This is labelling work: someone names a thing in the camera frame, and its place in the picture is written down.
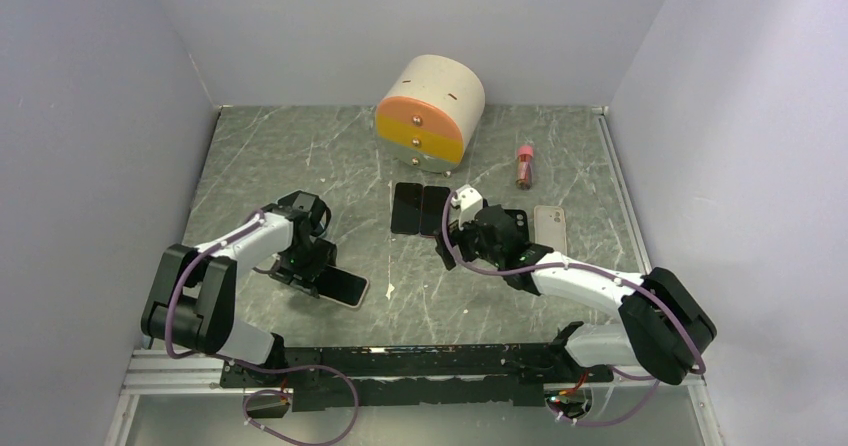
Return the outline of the purple bare phone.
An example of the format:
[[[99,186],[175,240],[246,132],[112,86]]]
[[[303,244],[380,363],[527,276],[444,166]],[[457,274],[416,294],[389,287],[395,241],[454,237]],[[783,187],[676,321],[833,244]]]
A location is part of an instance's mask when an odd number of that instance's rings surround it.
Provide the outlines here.
[[[443,208],[451,194],[451,189],[444,186],[424,186],[422,191],[421,217],[419,234],[423,237],[434,237],[440,234],[443,219]]]

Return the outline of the bare black phone removed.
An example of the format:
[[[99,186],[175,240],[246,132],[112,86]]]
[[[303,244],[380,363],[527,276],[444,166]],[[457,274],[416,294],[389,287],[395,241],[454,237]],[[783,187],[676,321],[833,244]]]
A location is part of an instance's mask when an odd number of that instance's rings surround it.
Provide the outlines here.
[[[390,219],[393,234],[419,234],[423,189],[419,183],[398,182],[394,186]]]

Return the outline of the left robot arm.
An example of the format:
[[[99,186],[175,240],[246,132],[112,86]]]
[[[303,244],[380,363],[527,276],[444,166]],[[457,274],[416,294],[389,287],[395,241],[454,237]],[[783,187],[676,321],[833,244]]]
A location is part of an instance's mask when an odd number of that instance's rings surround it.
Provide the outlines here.
[[[172,358],[202,353],[243,362],[258,384],[277,384],[288,365],[284,339],[237,318],[237,282],[273,258],[269,276],[316,296],[337,256],[323,237],[331,218],[325,201],[298,190],[215,240],[168,247],[142,312],[142,333],[164,341]]]

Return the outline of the pink capped marker tube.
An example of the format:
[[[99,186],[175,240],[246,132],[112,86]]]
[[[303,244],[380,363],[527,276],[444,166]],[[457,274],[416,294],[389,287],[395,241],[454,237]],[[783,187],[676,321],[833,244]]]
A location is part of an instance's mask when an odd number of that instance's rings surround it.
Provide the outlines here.
[[[516,187],[521,190],[529,190],[533,185],[533,158],[534,149],[531,145],[525,144],[518,148],[516,152],[517,173]]]

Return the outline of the round pastel drawer cabinet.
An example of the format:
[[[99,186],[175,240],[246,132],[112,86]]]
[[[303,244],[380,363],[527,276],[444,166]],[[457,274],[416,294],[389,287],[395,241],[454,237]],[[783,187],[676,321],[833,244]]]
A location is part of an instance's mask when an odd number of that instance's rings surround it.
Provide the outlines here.
[[[479,77],[439,55],[413,58],[379,102],[376,136],[396,159],[422,171],[457,168],[485,107]]]

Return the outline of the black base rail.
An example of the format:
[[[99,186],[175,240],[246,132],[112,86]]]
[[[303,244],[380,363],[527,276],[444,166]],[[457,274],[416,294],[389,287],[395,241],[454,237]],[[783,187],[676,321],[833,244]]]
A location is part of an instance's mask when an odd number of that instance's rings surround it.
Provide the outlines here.
[[[359,404],[413,406],[506,402],[535,407],[577,383],[609,383],[607,366],[585,368],[546,343],[393,347],[290,347],[285,386],[296,412]]]

